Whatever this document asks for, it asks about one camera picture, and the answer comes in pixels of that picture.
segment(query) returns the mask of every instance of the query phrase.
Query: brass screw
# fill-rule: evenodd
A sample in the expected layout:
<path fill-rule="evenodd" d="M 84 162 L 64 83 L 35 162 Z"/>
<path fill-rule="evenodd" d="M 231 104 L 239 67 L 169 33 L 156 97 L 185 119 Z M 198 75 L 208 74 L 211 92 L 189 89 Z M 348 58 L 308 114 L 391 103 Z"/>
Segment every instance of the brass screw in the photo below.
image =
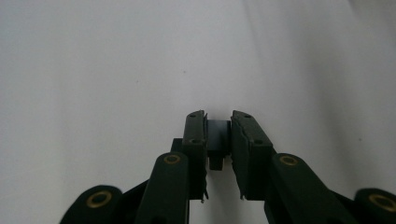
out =
<path fill-rule="evenodd" d="M 165 158 L 163 158 L 163 160 L 167 164 L 173 165 L 173 164 L 180 162 L 180 157 L 178 155 L 169 155 L 169 156 L 166 156 Z"/>
<path fill-rule="evenodd" d="M 103 200 L 100 200 L 100 202 L 96 202 L 95 199 L 97 200 L 100 196 L 105 196 L 105 198 Z M 111 196 L 112 195 L 108 190 L 98 191 L 87 199 L 87 206 L 89 206 L 90 208 L 102 207 L 111 201 Z"/>
<path fill-rule="evenodd" d="M 291 156 L 282 156 L 279 159 L 283 164 L 289 165 L 289 166 L 293 166 L 293 165 L 297 165 L 298 161 Z"/>
<path fill-rule="evenodd" d="M 388 212 L 396 213 L 396 202 L 384 195 L 371 194 L 369 196 L 369 200 L 376 206 L 387 210 Z"/>

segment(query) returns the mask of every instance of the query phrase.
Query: white backdrop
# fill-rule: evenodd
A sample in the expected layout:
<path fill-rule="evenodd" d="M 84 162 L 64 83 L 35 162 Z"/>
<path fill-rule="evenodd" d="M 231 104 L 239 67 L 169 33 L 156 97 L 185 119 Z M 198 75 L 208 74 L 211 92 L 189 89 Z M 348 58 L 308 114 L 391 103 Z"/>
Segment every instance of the white backdrop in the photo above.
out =
<path fill-rule="evenodd" d="M 396 193 L 391 0 L 1 1 L 0 222 L 143 182 L 187 114 L 253 115 L 347 197 Z M 231 162 L 191 223 L 267 223 Z"/>

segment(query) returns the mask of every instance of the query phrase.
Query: white surface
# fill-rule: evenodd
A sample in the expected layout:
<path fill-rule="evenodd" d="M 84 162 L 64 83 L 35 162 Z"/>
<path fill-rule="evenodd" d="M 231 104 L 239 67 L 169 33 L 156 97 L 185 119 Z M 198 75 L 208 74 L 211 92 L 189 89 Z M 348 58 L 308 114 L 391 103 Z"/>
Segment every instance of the white surface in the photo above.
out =
<path fill-rule="evenodd" d="M 2 1 L 0 222 L 56 223 L 123 191 L 204 109 L 253 115 L 279 152 L 353 197 L 396 193 L 394 1 Z M 266 223 L 230 166 L 191 223 Z"/>

